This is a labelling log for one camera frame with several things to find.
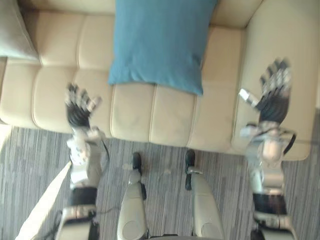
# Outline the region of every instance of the beige sofa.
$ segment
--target beige sofa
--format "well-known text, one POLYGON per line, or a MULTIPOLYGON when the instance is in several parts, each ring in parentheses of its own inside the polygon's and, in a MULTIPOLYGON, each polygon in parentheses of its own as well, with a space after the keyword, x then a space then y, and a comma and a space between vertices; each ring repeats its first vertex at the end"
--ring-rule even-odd
POLYGON ((69 82, 100 95, 92 118, 107 137, 243 154, 240 129, 258 114, 238 89, 260 94, 260 75, 276 57, 293 70, 284 127, 298 140, 287 156, 310 151, 319 59, 318 0, 221 0, 202 69, 202 97, 153 84, 108 85, 115 0, 20 0, 39 61, 1 59, 0 119, 7 124, 71 132, 64 107, 69 82))

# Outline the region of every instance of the floor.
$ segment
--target floor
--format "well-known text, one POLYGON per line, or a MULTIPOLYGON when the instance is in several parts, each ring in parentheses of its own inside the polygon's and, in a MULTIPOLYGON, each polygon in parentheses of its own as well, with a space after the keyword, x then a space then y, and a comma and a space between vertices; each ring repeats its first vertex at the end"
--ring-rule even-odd
MULTIPOLYGON (((320 240, 320 114, 316 115, 310 157, 305 161, 284 162, 288 212, 300 240, 320 240)), ((0 239, 12 240, 46 187, 68 161, 69 135, 14 127, 0 149, 0 239)), ((100 239, 116 239, 122 197, 130 174, 131 153, 143 157, 150 234, 190 235, 191 194, 185 191, 185 148, 108 141, 110 164, 100 181, 97 216, 100 239)), ((196 151, 196 165, 212 186, 226 240, 248 240, 254 227, 252 193, 247 184, 247 164, 242 156, 196 151)), ((55 214, 67 202, 66 178, 43 223, 39 236, 52 226, 55 214)))

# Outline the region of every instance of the sunlight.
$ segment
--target sunlight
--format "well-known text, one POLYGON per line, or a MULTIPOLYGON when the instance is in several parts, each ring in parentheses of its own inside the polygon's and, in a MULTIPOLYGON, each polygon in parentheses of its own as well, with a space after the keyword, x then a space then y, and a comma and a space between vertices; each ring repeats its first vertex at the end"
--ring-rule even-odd
POLYGON ((4 142, 10 136, 11 130, 12 126, 0 124, 0 149, 2 149, 4 142))
POLYGON ((29 217, 23 223, 15 240, 32 240, 36 236, 41 224, 45 221, 50 209, 55 203, 61 184, 65 179, 70 166, 71 162, 69 161, 47 187, 44 194, 31 211, 29 217))

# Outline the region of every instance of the blue pillow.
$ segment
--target blue pillow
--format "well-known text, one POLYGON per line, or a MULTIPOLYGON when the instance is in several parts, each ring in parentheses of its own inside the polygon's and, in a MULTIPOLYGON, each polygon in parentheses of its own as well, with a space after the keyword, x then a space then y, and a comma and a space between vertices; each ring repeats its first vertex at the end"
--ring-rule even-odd
POLYGON ((110 85, 154 83, 203 95, 201 65, 217 0, 116 0, 110 85))

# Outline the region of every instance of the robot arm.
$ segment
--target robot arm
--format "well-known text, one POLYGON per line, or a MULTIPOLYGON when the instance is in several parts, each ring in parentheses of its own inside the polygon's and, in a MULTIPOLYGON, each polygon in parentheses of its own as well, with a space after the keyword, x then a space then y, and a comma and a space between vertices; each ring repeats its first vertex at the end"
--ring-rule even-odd
POLYGON ((291 93, 291 69, 287 61, 275 60, 261 77, 262 98, 258 100, 249 91, 241 89, 239 95, 260 111, 259 124, 247 125, 243 137, 251 137, 247 147, 248 175, 254 202, 254 220, 258 229, 252 231, 251 240, 297 240, 284 197, 285 177, 282 170, 284 148, 280 124, 288 113, 291 93))
POLYGON ((89 118, 101 98, 90 99, 85 90, 70 84, 66 92, 67 119, 73 135, 67 141, 72 162, 70 172, 70 197, 62 211, 57 240, 97 240, 99 224, 96 216, 97 188, 102 175, 100 143, 105 137, 97 128, 90 128, 89 118))

